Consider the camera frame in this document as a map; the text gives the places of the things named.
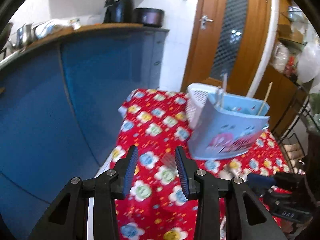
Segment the table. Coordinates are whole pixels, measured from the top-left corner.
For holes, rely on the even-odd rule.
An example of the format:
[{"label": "table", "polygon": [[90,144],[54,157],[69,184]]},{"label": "table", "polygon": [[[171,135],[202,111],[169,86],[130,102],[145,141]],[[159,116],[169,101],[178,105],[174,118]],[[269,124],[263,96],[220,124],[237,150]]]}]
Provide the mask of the table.
[{"label": "table", "polygon": [[[126,200],[116,200],[122,240],[193,239],[198,202],[185,198],[179,178],[161,162],[164,154],[174,154],[180,145],[190,156],[187,140],[192,130],[184,112],[187,99],[184,93],[137,89],[120,108],[124,121],[111,153],[110,167],[125,157],[131,145],[139,150],[130,195]],[[263,132],[246,154],[220,161],[197,161],[197,164],[213,175],[225,164],[234,171],[252,169],[266,176],[276,171],[289,171],[269,131]],[[221,199],[220,218],[223,216]]]}]

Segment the blue plastic basket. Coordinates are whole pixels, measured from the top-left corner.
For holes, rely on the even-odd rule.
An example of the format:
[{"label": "blue plastic basket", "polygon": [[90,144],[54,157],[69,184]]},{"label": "blue plastic basket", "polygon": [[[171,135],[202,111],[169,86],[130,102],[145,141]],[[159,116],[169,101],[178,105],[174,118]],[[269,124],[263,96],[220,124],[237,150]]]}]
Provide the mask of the blue plastic basket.
[{"label": "blue plastic basket", "polygon": [[262,100],[232,94],[224,96],[224,107],[216,106],[215,94],[209,94],[195,130],[188,141],[196,160],[232,158],[246,153],[259,138],[269,116]]}]

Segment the silver door handle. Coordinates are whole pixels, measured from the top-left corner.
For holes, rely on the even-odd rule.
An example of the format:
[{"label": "silver door handle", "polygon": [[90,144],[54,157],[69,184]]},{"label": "silver door handle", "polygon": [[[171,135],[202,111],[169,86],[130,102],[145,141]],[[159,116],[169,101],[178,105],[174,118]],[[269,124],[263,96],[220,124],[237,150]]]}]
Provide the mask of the silver door handle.
[{"label": "silver door handle", "polygon": [[213,20],[212,20],[212,19],[208,19],[208,16],[207,16],[207,15],[203,15],[203,16],[201,17],[200,22],[201,22],[201,30],[205,30],[205,23],[206,23],[206,22],[212,23]]}]

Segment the black air fryer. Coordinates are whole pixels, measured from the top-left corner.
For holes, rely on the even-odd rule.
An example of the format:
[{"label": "black air fryer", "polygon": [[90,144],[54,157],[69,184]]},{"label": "black air fryer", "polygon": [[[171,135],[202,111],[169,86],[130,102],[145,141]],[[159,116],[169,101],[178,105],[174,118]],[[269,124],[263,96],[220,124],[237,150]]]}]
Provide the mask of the black air fryer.
[{"label": "black air fryer", "polygon": [[106,0],[106,15],[103,23],[132,22],[133,0]]}]

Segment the perforated basket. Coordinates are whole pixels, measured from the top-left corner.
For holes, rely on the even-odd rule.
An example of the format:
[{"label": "perforated basket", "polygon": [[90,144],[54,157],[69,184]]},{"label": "perforated basket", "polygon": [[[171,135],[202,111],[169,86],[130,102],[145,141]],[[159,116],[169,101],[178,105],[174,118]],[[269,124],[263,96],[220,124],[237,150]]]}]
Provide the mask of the perforated basket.
[{"label": "perforated basket", "polygon": [[217,87],[200,83],[193,83],[188,86],[189,99],[187,101],[186,115],[191,129],[196,127],[208,94],[216,91]]}]

